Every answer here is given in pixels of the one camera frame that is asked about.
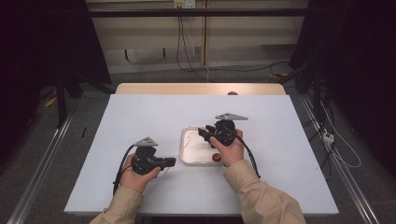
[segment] beige jacket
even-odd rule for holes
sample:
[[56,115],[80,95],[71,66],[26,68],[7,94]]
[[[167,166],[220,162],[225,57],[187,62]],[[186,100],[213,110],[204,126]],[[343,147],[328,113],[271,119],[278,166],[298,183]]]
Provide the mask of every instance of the beige jacket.
[[[300,205],[285,192],[257,178],[248,161],[238,161],[224,173],[239,198],[245,223],[305,223]],[[91,224],[134,223],[143,195],[120,186],[110,206]]]

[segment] person's right hand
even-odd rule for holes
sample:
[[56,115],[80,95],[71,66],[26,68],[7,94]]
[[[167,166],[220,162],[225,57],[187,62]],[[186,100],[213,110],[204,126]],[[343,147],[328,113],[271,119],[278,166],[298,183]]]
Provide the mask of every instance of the person's right hand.
[[146,175],[139,175],[132,169],[132,159],[134,158],[134,153],[126,158],[126,162],[123,166],[124,172],[122,173],[120,185],[128,189],[133,189],[139,193],[143,193],[146,185],[150,180],[157,177],[160,173],[161,168],[156,167],[150,173]]
[[[241,138],[243,137],[241,130],[236,129],[236,134],[238,134]],[[227,167],[233,165],[237,161],[244,159],[244,146],[236,138],[233,140],[233,143],[227,147],[219,142],[219,140],[215,137],[210,137],[210,143],[218,149],[224,165]]]

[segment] controller cable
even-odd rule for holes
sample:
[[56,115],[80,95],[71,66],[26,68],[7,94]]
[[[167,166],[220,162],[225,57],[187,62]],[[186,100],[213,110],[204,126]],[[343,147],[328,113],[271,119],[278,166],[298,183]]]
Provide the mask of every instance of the controller cable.
[[261,176],[259,175],[259,170],[257,169],[256,161],[254,160],[253,153],[251,152],[250,148],[248,148],[248,145],[245,143],[245,141],[239,136],[238,134],[235,134],[233,131],[231,131],[229,128],[223,126],[223,129],[227,130],[230,132],[232,135],[235,136],[236,139],[238,139],[239,142],[242,143],[242,145],[247,149],[247,154],[250,157],[250,162],[251,166],[253,167],[254,171],[256,172],[257,177],[260,179]]
[[122,158],[119,171],[117,172],[116,180],[113,182],[113,184],[114,184],[113,195],[116,193],[116,190],[117,190],[117,188],[119,187],[122,174],[126,171],[126,169],[128,169],[128,168],[130,168],[130,167],[132,166],[132,164],[131,164],[131,165],[125,167],[124,169],[122,169],[122,166],[123,166],[123,164],[125,163],[126,157],[128,156],[129,152],[131,151],[131,149],[132,149],[133,147],[134,147],[134,144],[131,145],[130,147],[128,147],[128,149],[127,149],[126,152],[125,152],[125,155],[124,155],[123,158]]
[[260,179],[261,176],[259,175],[259,171],[257,170],[256,161],[254,160],[253,153],[251,153],[250,148],[248,148],[248,146],[245,143],[245,141],[239,135],[237,135],[235,138],[238,139],[239,142],[241,142],[242,145],[244,145],[244,147],[247,149],[247,154],[250,157],[251,165],[253,166],[253,169],[256,172],[257,177]]

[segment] red object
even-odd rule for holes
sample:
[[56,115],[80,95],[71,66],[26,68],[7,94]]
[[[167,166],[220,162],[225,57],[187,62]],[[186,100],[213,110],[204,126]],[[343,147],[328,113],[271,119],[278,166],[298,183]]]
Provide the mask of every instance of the red object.
[[219,153],[213,154],[213,156],[212,156],[212,161],[215,161],[215,162],[221,161],[221,156],[220,156],[220,154],[219,154]]

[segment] plastic container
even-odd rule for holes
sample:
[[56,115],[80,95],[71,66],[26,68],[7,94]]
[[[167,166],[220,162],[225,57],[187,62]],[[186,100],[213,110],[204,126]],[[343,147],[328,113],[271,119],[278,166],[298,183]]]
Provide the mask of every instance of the plastic container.
[[221,160],[214,161],[213,157],[216,153],[219,151],[198,134],[198,127],[183,129],[180,148],[182,161],[191,165],[222,165]]

